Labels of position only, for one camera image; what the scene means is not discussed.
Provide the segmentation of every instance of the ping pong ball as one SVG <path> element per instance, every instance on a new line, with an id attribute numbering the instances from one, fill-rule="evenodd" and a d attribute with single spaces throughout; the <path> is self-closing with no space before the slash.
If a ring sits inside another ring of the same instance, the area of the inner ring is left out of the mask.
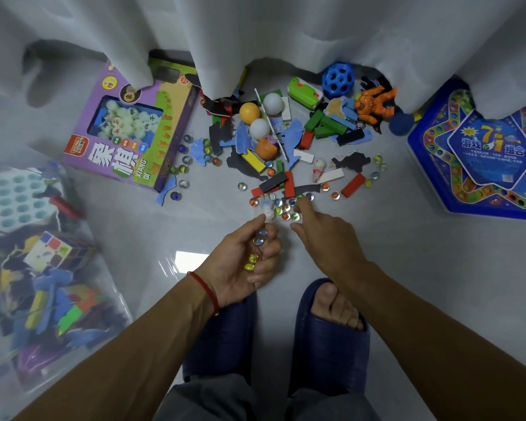
<path id="1" fill-rule="evenodd" d="M 280 114 L 284 109 L 283 99 L 277 93 L 269 93 L 263 100 L 263 107 L 269 115 Z"/>
<path id="2" fill-rule="evenodd" d="M 261 140 L 271 133 L 271 127 L 266 120 L 258 118 L 254 120 L 250 125 L 250 136 L 253 140 Z"/>
<path id="3" fill-rule="evenodd" d="M 239 108 L 239 117 L 246 125 L 250 125 L 260 116 L 261 113 L 259 112 L 259 107 L 253 102 L 244 103 L 242 107 Z"/>

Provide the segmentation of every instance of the gray pants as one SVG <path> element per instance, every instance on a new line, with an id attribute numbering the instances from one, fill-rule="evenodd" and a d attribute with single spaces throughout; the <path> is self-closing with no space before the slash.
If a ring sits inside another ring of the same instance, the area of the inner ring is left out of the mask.
<path id="1" fill-rule="evenodd" d="M 153 421 L 253 420 L 253 390 L 244 377 L 229 374 L 174 386 Z M 364 395 L 335 397 L 300 389 L 288 398 L 285 419 L 295 421 L 380 421 Z"/>

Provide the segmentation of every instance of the person's left hand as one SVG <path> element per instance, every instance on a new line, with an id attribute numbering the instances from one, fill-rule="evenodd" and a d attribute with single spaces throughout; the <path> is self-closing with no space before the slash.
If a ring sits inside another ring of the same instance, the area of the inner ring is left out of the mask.
<path id="1" fill-rule="evenodd" d="M 263 227 L 267 230 L 267 237 L 258 247 L 252 240 Z M 214 290 L 220 307 L 243 300 L 273 278 L 281 257 L 282 244 L 278 233 L 275 225 L 265 224 L 265 214 L 261 214 L 226 235 L 195 270 Z M 244 269 L 250 254 L 259 255 L 252 272 Z"/>

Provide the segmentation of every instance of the person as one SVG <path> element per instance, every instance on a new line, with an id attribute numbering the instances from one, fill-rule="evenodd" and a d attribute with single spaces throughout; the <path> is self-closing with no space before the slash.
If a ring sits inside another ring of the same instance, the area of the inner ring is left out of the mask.
<path id="1" fill-rule="evenodd" d="M 311 284 L 299 305 L 287 419 L 379 419 L 364 396 L 371 325 L 437 420 L 526 420 L 524 365 L 386 276 L 349 223 L 306 198 L 295 211 L 303 223 L 291 228 L 329 279 Z M 266 240 L 255 247 L 262 227 Z M 15 420 L 253 419 L 254 291 L 272 279 L 280 253 L 276 226 L 264 215 L 247 222 Z M 168 393 L 182 363 L 186 382 Z"/>

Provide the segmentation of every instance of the yellow circle label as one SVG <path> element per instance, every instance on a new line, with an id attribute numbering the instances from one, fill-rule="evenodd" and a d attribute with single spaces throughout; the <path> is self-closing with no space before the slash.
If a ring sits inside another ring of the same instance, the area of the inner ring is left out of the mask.
<path id="1" fill-rule="evenodd" d="M 103 81 L 101 82 L 101 86 L 105 90 L 112 90 L 115 87 L 117 87 L 117 79 L 114 76 L 109 75 L 109 76 L 103 78 Z"/>

